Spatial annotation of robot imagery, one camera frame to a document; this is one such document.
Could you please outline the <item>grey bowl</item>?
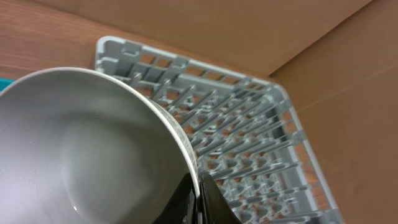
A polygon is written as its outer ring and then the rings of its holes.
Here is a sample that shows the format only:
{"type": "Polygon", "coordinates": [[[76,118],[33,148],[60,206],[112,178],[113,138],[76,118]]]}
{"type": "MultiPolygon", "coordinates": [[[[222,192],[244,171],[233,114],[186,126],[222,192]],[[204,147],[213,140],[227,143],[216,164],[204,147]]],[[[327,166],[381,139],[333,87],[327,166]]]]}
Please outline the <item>grey bowl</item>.
{"type": "Polygon", "coordinates": [[[152,223],[186,173],[197,202],[182,127],[111,76],[50,68],[1,92],[2,223],[152,223]]]}

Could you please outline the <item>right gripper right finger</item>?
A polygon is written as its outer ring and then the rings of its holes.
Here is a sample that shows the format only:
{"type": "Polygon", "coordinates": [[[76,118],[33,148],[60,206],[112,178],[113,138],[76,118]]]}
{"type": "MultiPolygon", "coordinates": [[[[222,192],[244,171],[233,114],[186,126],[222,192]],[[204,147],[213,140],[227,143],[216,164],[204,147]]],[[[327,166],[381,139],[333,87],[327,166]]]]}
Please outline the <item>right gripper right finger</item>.
{"type": "Polygon", "coordinates": [[[200,193],[203,223],[241,224],[210,174],[201,176],[200,193]]]}

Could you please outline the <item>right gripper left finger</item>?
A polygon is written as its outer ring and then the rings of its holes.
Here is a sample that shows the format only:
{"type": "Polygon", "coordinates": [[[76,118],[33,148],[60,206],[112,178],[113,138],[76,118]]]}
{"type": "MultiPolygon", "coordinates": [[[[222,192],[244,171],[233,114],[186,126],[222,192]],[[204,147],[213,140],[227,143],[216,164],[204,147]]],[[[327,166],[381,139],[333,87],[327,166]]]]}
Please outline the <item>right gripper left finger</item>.
{"type": "Polygon", "coordinates": [[[196,223],[196,197],[190,173],[186,173],[153,224],[196,223]]]}

